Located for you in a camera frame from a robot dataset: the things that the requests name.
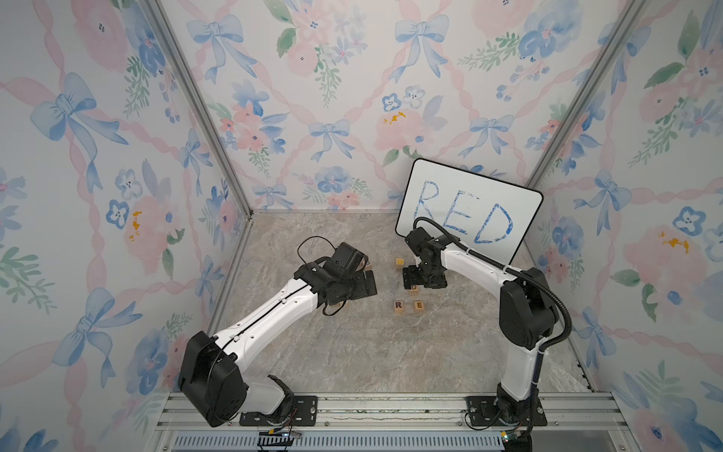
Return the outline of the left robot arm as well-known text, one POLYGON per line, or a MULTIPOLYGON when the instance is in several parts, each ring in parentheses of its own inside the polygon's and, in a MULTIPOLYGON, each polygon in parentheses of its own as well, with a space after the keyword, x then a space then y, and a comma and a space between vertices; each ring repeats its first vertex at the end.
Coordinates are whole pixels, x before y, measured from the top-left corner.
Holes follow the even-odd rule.
POLYGON ((217 428, 248 416, 280 427, 295 414, 294 393, 278 377, 247 379, 253 360, 296 321, 320 310, 333 316, 348 301, 377 293, 368 257, 343 242, 333 254, 303 262, 285 286, 240 321, 186 344, 179 388, 206 423, 217 428))

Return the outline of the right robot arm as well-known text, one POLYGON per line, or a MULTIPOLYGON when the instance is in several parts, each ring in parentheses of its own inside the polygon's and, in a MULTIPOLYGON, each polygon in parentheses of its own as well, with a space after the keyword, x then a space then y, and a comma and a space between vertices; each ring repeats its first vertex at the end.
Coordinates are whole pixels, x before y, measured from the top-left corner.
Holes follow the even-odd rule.
POLYGON ((489 416, 505 425, 531 424, 538 408, 538 382, 544 345, 552 338, 559 313, 543 273, 506 266, 465 246, 457 237, 433 237, 418 227, 405 237, 416 257, 404 267, 406 288, 443 289, 446 273, 455 272, 478 284, 499 301, 498 326, 508 340, 503 378, 489 416))

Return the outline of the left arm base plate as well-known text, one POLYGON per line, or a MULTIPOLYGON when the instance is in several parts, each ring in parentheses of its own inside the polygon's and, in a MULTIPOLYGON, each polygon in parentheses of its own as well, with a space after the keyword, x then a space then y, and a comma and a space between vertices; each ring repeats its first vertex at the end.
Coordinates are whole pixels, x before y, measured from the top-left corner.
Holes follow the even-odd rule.
POLYGON ((318 397, 316 395, 294 395, 286 399, 273 414, 258 414, 246 412, 241 414, 239 425, 241 427, 281 428, 314 427, 318 415, 318 397))

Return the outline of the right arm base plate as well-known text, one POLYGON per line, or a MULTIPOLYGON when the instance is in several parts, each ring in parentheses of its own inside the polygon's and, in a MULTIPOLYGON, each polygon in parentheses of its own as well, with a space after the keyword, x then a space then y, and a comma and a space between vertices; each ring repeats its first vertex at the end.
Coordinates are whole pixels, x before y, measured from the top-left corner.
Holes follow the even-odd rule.
POLYGON ((547 427, 548 420, 539 397, 530 403, 506 399, 495 395, 469 395, 465 401, 465 422, 475 429, 488 427, 534 428, 547 427))

